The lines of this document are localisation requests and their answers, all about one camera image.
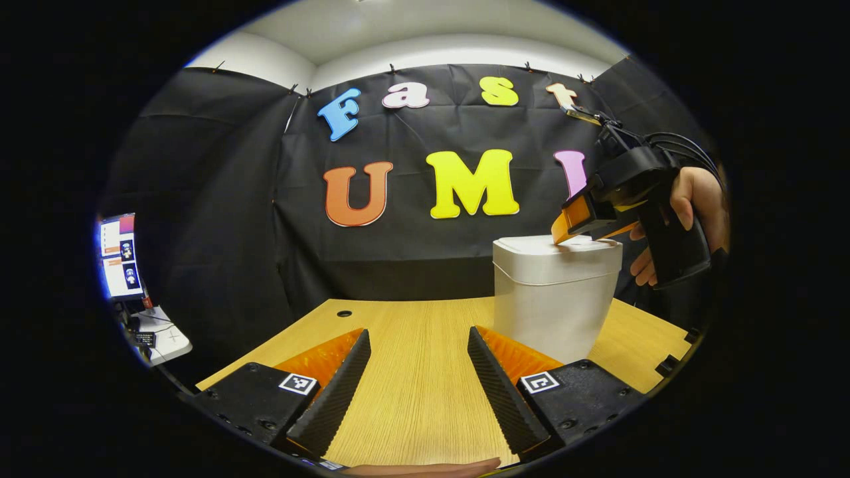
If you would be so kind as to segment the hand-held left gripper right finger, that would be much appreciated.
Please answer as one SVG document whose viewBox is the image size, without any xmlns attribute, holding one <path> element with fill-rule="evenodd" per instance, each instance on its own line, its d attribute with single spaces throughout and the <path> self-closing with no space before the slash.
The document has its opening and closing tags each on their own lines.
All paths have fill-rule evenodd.
<svg viewBox="0 0 850 478">
<path fill-rule="evenodd" d="M 467 343 L 502 435 L 519 459 L 576 447 L 649 399 L 594 361 L 564 365 L 485 327 L 471 327 Z"/>
</svg>

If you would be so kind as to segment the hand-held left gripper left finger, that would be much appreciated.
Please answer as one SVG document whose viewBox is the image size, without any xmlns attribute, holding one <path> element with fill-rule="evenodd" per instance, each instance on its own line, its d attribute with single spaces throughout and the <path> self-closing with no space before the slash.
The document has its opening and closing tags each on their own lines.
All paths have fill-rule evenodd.
<svg viewBox="0 0 850 478">
<path fill-rule="evenodd" d="M 195 405 L 248 439 L 322 459 L 371 357 L 367 329 L 353 329 L 266 366 L 249 361 L 195 396 Z"/>
</svg>

